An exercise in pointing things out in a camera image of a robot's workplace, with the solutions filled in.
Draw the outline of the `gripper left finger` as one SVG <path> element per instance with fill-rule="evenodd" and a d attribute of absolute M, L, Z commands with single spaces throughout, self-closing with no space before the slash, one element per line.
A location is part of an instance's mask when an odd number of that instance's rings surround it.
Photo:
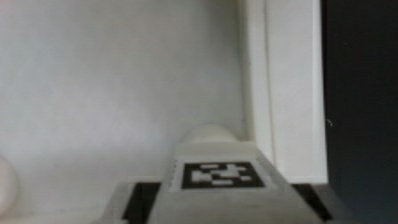
<path fill-rule="evenodd" d="M 135 184 L 122 213 L 122 220 L 128 224 L 147 224 L 158 191 L 158 182 L 138 182 Z"/>

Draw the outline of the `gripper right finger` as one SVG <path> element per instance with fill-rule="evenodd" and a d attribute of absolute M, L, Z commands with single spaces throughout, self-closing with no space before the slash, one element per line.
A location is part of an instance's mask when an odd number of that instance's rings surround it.
<path fill-rule="evenodd" d="M 309 184 L 309 183 L 295 183 L 291 185 L 302 199 L 304 202 L 320 218 L 320 220 L 323 222 L 328 222 L 334 220 L 334 216 L 332 213 L 328 211 L 325 202 L 323 202 L 323 196 L 321 196 L 321 192 L 320 189 L 316 187 L 316 185 Z"/>

